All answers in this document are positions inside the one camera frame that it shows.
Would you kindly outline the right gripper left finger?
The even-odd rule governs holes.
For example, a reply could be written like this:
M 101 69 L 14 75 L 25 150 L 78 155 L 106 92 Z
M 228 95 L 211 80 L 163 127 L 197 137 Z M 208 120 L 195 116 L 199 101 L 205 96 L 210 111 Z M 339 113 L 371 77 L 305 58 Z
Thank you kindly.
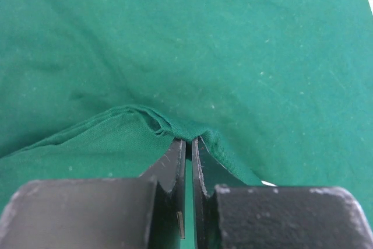
M 186 143 L 139 177 L 31 181 L 1 216 L 2 248 L 179 248 Z

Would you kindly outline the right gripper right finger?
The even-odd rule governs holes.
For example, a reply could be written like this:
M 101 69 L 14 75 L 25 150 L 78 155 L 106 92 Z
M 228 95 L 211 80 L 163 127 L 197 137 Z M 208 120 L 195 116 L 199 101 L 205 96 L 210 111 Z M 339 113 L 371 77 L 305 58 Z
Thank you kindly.
M 196 248 L 371 248 L 358 201 L 340 187 L 259 187 L 243 183 L 191 145 Z

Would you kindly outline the green surgical cloth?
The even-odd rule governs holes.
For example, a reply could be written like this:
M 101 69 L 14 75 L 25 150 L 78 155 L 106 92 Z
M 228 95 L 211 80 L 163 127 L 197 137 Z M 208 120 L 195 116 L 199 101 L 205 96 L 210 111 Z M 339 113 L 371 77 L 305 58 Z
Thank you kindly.
M 371 219 L 368 0 L 1 0 L 1 205 L 197 136 L 248 184 L 341 186 Z

